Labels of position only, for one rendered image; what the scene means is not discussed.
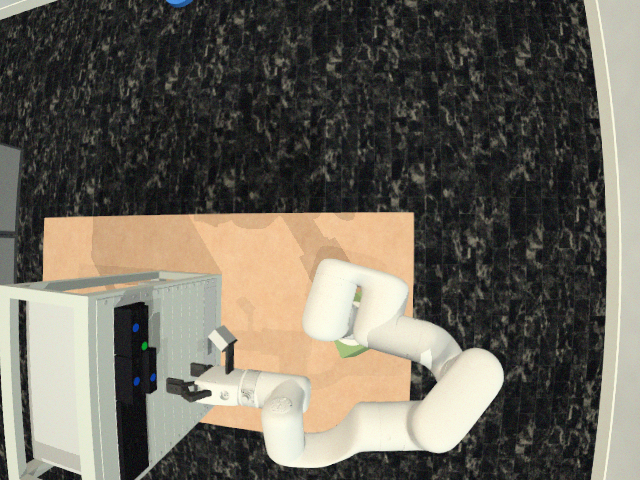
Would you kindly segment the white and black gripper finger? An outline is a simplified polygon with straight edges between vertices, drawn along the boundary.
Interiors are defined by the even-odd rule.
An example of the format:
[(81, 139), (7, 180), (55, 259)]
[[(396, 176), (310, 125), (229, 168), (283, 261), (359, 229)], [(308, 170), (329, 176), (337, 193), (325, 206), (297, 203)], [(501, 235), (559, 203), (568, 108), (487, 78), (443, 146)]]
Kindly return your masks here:
[[(195, 384), (194, 382), (195, 381), (184, 382), (184, 380), (181, 380), (181, 379), (168, 377), (166, 379), (166, 392), (171, 394), (181, 395), (181, 397), (186, 399), (188, 402), (195, 402), (195, 401), (207, 398), (209, 396), (212, 396), (211, 390), (204, 389), (201, 391), (197, 391), (197, 384)], [(190, 392), (188, 388), (189, 386), (194, 386), (194, 391)]]
[(206, 364), (191, 363), (190, 364), (190, 375), (194, 376), (194, 377), (199, 377), (199, 376), (201, 376), (203, 373), (205, 373), (207, 370), (209, 370), (212, 367), (213, 367), (213, 365), (211, 365), (211, 364), (207, 365), (207, 367), (206, 367)]

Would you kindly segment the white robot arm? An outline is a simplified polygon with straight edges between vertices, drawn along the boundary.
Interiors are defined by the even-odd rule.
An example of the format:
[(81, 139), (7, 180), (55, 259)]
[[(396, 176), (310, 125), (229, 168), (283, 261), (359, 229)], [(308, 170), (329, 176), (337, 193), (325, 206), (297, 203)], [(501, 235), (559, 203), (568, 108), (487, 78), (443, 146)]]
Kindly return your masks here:
[[(360, 303), (353, 302), (357, 287)], [(304, 332), (318, 341), (339, 340), (420, 363), (437, 384), (423, 401), (359, 402), (335, 427), (304, 432), (310, 379), (250, 369), (242, 404), (262, 409), (265, 445), (274, 462), (318, 468), (363, 451), (444, 453), (469, 432), (502, 387), (501, 363), (485, 349), (462, 351), (443, 328), (405, 316), (408, 297), (407, 283), (395, 275), (332, 258), (319, 263), (303, 312)]]

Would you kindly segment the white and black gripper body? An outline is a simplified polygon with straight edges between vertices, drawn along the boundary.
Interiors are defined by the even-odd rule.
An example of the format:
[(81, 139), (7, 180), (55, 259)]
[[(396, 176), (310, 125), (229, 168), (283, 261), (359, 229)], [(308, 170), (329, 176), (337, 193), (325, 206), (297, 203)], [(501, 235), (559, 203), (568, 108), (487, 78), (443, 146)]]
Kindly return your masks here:
[(212, 396), (195, 402), (222, 406), (244, 406), (241, 401), (241, 389), (244, 377), (249, 370), (234, 368), (227, 375), (225, 374), (225, 366), (213, 366), (194, 382), (199, 385), (200, 391), (211, 390)]

